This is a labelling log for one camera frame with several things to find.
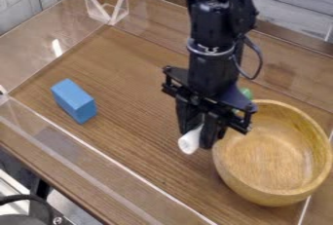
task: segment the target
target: wooden table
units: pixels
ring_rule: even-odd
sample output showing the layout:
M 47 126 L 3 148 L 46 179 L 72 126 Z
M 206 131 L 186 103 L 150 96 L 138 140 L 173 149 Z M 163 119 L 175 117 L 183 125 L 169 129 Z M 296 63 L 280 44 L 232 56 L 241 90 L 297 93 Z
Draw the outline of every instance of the wooden table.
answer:
M 297 224 L 304 203 L 280 208 L 249 203 L 221 181 L 211 151 L 199 150 L 191 156 L 179 152 L 174 99 L 161 89 L 165 80 L 162 67 L 167 64 L 187 66 L 187 56 L 177 49 L 183 46 L 179 41 L 186 37 L 185 24 L 181 22 L 186 21 L 186 13 L 177 11 L 165 16 L 161 10 L 171 11 L 171 5 L 163 2 L 147 5 L 151 16 L 166 20 L 165 28 L 150 21 L 150 26 L 141 29 L 141 35 L 119 30 L 135 32 L 134 27 L 143 23 L 145 17 L 134 11 L 119 28 L 104 26 L 63 55 L 62 60 L 54 62 L 11 93 L 12 97 L 217 224 Z M 171 22 L 175 24 L 173 30 L 169 29 Z M 169 39 L 166 48 L 159 44 L 167 36 L 175 40 Z M 264 34 L 253 33 L 252 36 L 262 46 L 266 65 L 258 81 L 254 83 L 241 79 L 240 86 L 249 87 L 256 98 L 277 99 L 301 108 L 329 134 L 333 128 L 332 57 Z M 78 82 L 96 99 L 99 115 L 83 126 L 75 123 L 52 99 L 50 88 L 64 78 Z M 8 131 L 1 140 L 1 146 L 106 224 L 147 223 L 139 215 L 118 206 L 115 198 L 94 187 L 82 177 L 79 169 L 67 168 L 40 148 L 24 143 L 22 134 Z M 71 151 L 64 153 L 83 161 L 90 152 L 82 149 L 75 155 Z M 112 181 L 106 176 L 112 168 L 98 161 L 87 160 L 83 164 L 94 170 L 99 179 Z M 330 175 L 312 197 L 305 224 L 332 223 L 332 183 Z M 145 200 L 145 196 L 137 195 L 137 199 Z M 166 217 L 181 216 L 181 212 L 173 209 L 162 213 Z M 201 223 L 189 220 L 182 224 Z

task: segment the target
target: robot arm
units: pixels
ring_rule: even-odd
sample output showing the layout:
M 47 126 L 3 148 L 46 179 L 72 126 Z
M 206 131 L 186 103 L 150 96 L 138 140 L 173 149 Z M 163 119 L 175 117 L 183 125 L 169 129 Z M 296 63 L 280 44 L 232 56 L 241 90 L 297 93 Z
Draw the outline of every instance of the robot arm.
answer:
M 258 109 L 237 88 L 240 74 L 254 79 L 262 68 L 261 50 L 246 37 L 258 12 L 253 0 L 186 1 L 191 19 L 189 69 L 165 68 L 163 92 L 175 98 L 181 133 L 202 127 L 199 145 L 210 149 L 228 128 L 241 133 L 250 130 Z M 261 59 L 253 77 L 241 69 L 245 45 Z

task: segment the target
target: blue foam block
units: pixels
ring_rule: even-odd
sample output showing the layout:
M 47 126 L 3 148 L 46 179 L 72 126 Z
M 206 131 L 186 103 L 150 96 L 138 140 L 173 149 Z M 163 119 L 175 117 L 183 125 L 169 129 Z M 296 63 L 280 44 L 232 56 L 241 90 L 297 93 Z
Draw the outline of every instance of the blue foam block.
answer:
M 59 82 L 51 91 L 58 104 L 79 124 L 87 122 L 98 114 L 94 97 L 71 79 Z

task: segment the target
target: black cable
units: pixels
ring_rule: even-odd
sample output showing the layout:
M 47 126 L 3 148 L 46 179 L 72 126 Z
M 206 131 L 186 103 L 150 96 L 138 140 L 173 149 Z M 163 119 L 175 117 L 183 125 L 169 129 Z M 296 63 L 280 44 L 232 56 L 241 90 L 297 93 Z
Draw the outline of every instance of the black cable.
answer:
M 42 204 L 44 204 L 47 211 L 48 211 L 48 225 L 54 224 L 54 209 L 50 206 L 50 204 L 39 197 L 32 196 L 32 195 L 14 195 L 10 197 L 0 197 L 0 206 L 7 205 L 10 203 L 18 202 L 18 201 L 24 201 L 24 200 L 31 200 L 31 201 L 36 201 L 40 202 Z
M 258 69 L 257 69 L 257 71 L 256 71 L 256 74 L 254 74 L 253 76 L 249 76 L 249 74 L 248 74 L 248 73 L 244 71 L 244 69 L 241 68 L 241 66 L 240 66 L 240 64 L 238 64 L 238 62 L 237 62 L 237 60 L 236 60 L 236 56 L 233 56 L 232 58 L 233 58 L 234 65 L 236 65 L 236 67 L 237 67 L 238 72 L 241 73 L 241 75 L 244 75 L 246 79 L 254 80 L 254 79 L 258 77 L 258 75 L 260 75 L 260 73 L 261 73 L 261 71 L 262 71 L 262 64 L 264 64 L 262 50 L 261 50 L 261 48 L 253 43 L 253 41 L 250 40 L 250 38 L 249 38 L 248 36 L 245 36 L 244 39 L 245 39 L 245 44 L 249 46 L 249 48 L 250 48 L 250 49 L 257 53 L 257 55 L 258 55 L 260 65 L 258 65 Z

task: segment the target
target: wooden bowl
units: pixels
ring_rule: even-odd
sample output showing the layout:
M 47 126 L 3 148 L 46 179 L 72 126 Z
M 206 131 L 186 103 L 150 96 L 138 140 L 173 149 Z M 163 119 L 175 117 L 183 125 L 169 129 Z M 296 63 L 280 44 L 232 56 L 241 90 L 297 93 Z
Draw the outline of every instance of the wooden bowl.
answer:
M 304 200 L 332 167 L 328 137 L 316 121 L 296 107 L 256 101 L 253 130 L 229 129 L 214 145 L 214 164 L 228 186 L 262 206 Z

